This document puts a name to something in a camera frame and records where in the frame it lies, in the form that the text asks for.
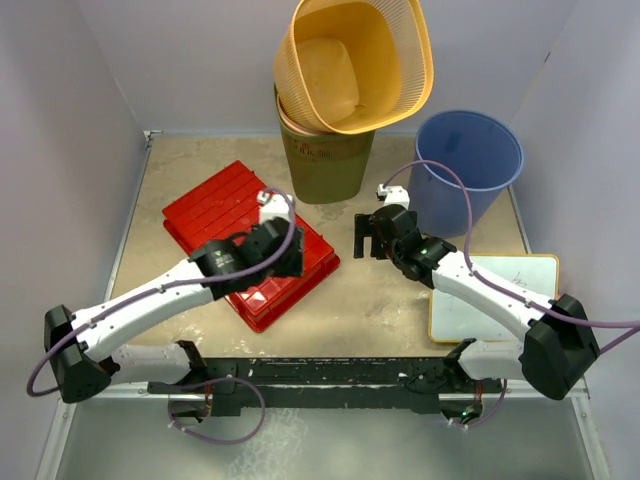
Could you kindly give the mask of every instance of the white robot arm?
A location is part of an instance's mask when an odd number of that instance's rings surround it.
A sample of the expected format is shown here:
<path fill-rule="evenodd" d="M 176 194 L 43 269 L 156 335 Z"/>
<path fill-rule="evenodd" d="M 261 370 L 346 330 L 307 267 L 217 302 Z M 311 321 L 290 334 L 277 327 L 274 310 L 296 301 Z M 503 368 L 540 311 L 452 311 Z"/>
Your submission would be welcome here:
<path fill-rule="evenodd" d="M 240 244 L 232 238 L 211 240 L 188 259 L 118 298 L 73 313 L 63 305 L 47 312 L 45 350 L 70 331 L 77 333 L 74 342 L 50 358 L 63 401 L 90 398 L 116 383 L 180 381 L 194 369 L 204 368 L 192 342 L 163 347 L 127 342 L 181 312 L 259 285 L 267 276 L 302 275 L 302 232 L 296 229 L 291 245 L 268 268 L 228 281 L 207 282 L 207 278 L 246 272 L 283 243 L 291 218 L 287 202 L 280 195 L 264 192 L 257 200 L 261 205 L 259 224 Z"/>
<path fill-rule="evenodd" d="M 474 380 L 526 380 L 539 392 L 562 399 L 598 358 L 600 349 L 590 327 L 577 326 L 531 308 L 531 302 L 586 320 L 580 302 L 564 295 L 555 300 L 523 289 L 479 266 L 474 272 L 498 287 L 522 295 L 523 304 L 487 286 L 469 271 L 464 254 L 436 237 L 426 237 L 408 210 L 409 195 L 399 186 L 378 187 L 382 208 L 356 215 L 354 257 L 364 254 L 371 238 L 371 256 L 390 259 L 405 277 L 453 295 L 496 320 L 513 334 L 513 341 L 463 341 L 454 355 L 461 374 Z"/>

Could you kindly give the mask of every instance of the whiteboard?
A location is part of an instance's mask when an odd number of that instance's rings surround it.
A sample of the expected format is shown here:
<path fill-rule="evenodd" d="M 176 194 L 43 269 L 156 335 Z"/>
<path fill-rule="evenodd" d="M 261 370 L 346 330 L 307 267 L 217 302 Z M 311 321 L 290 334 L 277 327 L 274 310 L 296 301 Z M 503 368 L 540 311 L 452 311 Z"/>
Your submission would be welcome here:
<path fill-rule="evenodd" d="M 559 261 L 553 255 L 471 255 L 471 259 L 517 286 L 556 298 Z M 429 337 L 438 343 L 457 343 L 465 338 L 514 338 L 484 313 L 437 290 L 432 292 L 429 305 Z"/>

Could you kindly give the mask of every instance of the orange basket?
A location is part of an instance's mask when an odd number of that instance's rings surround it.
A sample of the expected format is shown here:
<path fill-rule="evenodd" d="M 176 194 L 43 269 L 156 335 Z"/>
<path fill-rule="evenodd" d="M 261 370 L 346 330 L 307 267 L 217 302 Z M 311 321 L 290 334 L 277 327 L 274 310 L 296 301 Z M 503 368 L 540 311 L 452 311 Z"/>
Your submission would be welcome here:
<path fill-rule="evenodd" d="M 302 0 L 273 63 L 287 116 L 357 134 L 417 112 L 433 87 L 418 0 Z"/>

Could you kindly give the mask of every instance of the blue plastic bin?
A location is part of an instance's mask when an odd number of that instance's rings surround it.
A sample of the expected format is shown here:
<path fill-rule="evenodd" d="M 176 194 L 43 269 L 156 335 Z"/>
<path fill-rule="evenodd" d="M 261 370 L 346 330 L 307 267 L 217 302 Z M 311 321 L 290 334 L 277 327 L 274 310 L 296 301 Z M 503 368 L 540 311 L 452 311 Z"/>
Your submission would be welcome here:
<path fill-rule="evenodd" d="M 520 142 L 502 123 L 477 112 L 450 111 L 429 118 L 416 135 L 416 160 L 435 160 L 453 170 L 469 190 L 473 222 L 522 171 Z M 441 168 L 416 165 L 409 180 L 409 208 L 418 227 L 436 237 L 466 232 L 464 196 Z"/>

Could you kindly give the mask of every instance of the red tray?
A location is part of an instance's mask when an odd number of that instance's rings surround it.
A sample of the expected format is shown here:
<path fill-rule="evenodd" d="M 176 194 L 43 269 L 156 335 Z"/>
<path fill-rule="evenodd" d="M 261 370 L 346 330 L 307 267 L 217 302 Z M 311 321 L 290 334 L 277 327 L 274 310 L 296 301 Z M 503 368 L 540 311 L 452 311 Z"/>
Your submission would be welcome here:
<path fill-rule="evenodd" d="M 226 238 L 257 224 L 256 195 L 265 186 L 237 160 L 166 207 L 164 227 L 190 255 L 213 238 Z M 269 278 L 227 297 L 256 332 L 263 332 L 340 265 L 331 245 L 298 215 L 296 225 L 304 229 L 303 276 Z"/>

